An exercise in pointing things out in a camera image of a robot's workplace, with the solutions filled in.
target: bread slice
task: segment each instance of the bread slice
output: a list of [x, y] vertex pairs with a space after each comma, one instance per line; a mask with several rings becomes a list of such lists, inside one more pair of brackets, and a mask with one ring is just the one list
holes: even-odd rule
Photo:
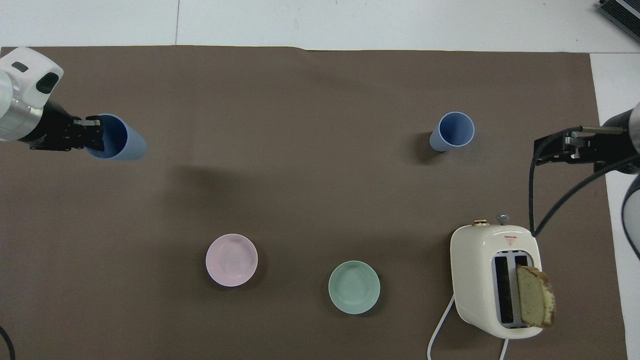
[[518, 265], [518, 291], [522, 321], [531, 326], [550, 327], [556, 317], [556, 301], [549, 276], [532, 266]]

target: cup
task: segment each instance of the cup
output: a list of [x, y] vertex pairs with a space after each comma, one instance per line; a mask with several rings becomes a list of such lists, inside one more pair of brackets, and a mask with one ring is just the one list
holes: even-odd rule
[[470, 143], [475, 133], [474, 122], [467, 114], [452, 111], [440, 119], [429, 144], [433, 150], [444, 152]]
[[138, 160], [147, 153], [147, 142], [121, 118], [113, 114], [100, 114], [104, 151], [85, 147], [94, 158], [104, 160]]

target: brown paper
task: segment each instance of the brown paper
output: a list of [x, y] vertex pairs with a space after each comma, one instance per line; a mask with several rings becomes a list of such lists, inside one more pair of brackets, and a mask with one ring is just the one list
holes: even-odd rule
[[[451, 233], [500, 212], [527, 227], [533, 140], [597, 124], [587, 54], [37, 50], [65, 70], [53, 101], [117, 114], [149, 150], [125, 163], [0, 143], [0, 323], [20, 359], [424, 359]], [[428, 135], [454, 110], [476, 137], [437, 154]], [[590, 173], [537, 169], [538, 221]], [[204, 266], [227, 233], [259, 253], [238, 288]], [[506, 359], [626, 358], [604, 179], [538, 243], [557, 322]], [[352, 259], [381, 282], [360, 316], [327, 292]], [[501, 346], [453, 309], [433, 359]]]

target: black cable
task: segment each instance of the black cable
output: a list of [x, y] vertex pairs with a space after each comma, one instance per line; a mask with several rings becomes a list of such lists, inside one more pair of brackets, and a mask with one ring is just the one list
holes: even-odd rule
[[9, 338], [9, 334], [4, 331], [4, 329], [0, 326], [0, 335], [2, 335], [2, 339], [6, 343], [6, 347], [9, 348], [9, 359], [15, 360], [15, 351], [13, 349], [13, 343], [11, 343], [11, 339]]
[[542, 151], [555, 139], [563, 136], [566, 133], [571, 133], [573, 131], [582, 131], [582, 126], [569, 127], [568, 129], [564, 129], [562, 131], [558, 131], [557, 133], [553, 133], [549, 135], [544, 141], [540, 143], [537, 149], [533, 152], [533, 157], [531, 158], [531, 165], [529, 166], [529, 230], [533, 234], [534, 232], [534, 220], [533, 220], [533, 172], [536, 168], [536, 162], [542, 154]]
[[582, 180], [581, 182], [578, 183], [578, 185], [574, 186], [571, 190], [569, 190], [566, 194], [564, 194], [560, 200], [558, 200], [556, 202], [555, 205], [553, 205], [553, 207], [551, 207], [551, 209], [549, 210], [549, 212], [545, 215], [545, 217], [542, 219], [542, 221], [540, 222], [540, 225], [538, 225], [538, 227], [536, 228], [535, 232], [532, 233], [533, 237], [536, 237], [538, 234], [540, 234], [540, 231], [542, 231], [542, 229], [545, 227], [545, 225], [547, 224], [547, 222], [549, 221], [549, 219], [551, 219], [551, 217], [554, 215], [554, 213], [556, 213], [556, 211], [575, 193], [577, 193], [580, 189], [582, 189], [583, 187], [585, 187], [586, 185], [588, 185], [590, 182], [594, 181], [595, 179], [598, 179], [600, 176], [603, 176], [604, 174], [613, 171], [613, 170], [617, 170], [621, 167], [624, 167], [625, 165], [632, 163], [634, 161], [640, 160], [640, 154], [635, 154], [632, 156], [629, 156], [626, 159], [622, 159], [620, 161], [617, 161], [609, 166], [606, 166], [596, 172], [594, 172], [593, 174], [591, 174], [590, 176], [588, 176], [585, 180]]

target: white toaster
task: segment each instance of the white toaster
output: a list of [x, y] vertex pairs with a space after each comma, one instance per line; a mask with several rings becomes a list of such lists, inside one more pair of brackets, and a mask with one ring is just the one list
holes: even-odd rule
[[503, 339], [542, 331], [521, 320], [517, 264], [542, 271], [538, 243], [523, 227], [476, 220], [453, 233], [451, 277], [462, 320]]

